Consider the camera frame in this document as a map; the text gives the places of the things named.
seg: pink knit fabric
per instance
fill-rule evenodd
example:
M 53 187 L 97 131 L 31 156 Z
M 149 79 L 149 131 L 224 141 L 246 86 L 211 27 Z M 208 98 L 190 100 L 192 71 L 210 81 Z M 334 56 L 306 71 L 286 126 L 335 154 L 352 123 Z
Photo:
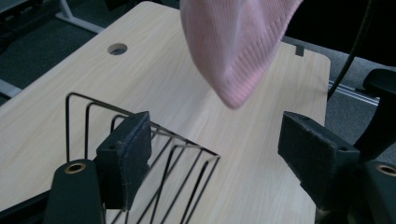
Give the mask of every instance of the pink knit fabric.
M 198 70 L 230 108 L 241 106 L 276 55 L 302 0 L 180 0 Z

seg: gray carpet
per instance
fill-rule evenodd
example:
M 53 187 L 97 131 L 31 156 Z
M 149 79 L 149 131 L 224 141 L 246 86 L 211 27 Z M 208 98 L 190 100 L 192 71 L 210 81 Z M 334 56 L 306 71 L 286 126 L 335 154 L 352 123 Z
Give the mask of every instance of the gray carpet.
M 54 2 L 56 3 L 56 0 L 45 1 L 45 6 L 54 4 Z M 107 27 L 124 11 L 124 7 L 120 7 L 109 12 L 103 0 L 69 0 L 68 2 L 76 17 L 102 27 Z M 177 1 L 166 0 L 164 2 L 169 7 L 178 8 Z M 30 13 L 29 10 L 22 13 L 18 22 L 28 21 Z M 37 27 L 12 42 L 6 52 L 0 55 L 0 78 L 23 89 L 94 36 L 95 34 L 91 32 L 59 21 L 53 15 L 49 15 Z M 329 57 L 332 62 L 331 80 L 335 80 L 347 59 L 345 53 L 289 37 L 284 37 L 283 41 L 293 45 L 302 45 L 306 49 Z M 364 78 L 374 68 L 388 67 L 356 59 L 346 74 L 343 84 L 352 88 L 361 88 Z M 0 104 L 5 101 L 5 98 L 0 98 Z M 337 92 L 328 103 L 325 126 L 348 143 L 353 144 L 370 122 L 374 112 L 374 105 Z M 392 146 L 378 159 L 396 164 L 396 146 Z

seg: light wood tabletop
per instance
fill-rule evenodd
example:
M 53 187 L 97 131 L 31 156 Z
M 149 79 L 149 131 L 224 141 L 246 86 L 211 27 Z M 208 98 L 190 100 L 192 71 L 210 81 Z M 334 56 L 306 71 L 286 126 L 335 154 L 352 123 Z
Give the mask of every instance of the light wood tabletop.
M 128 49 L 109 54 L 118 43 Z M 191 223 L 313 223 L 315 205 L 277 143 L 285 110 L 324 123 L 330 61 L 295 51 L 282 43 L 252 96 L 230 110 L 193 65 L 179 12 L 138 5 L 0 107 L 0 211 L 50 188 L 65 163 L 64 98 L 75 91 L 149 111 L 152 121 L 220 154 Z M 82 155 L 85 104 L 71 104 L 80 114 L 71 119 L 73 160 Z M 104 116 L 92 116 L 92 148 L 108 135 Z M 144 197 L 136 197 L 131 218 Z M 166 223 L 179 222 L 175 210 Z

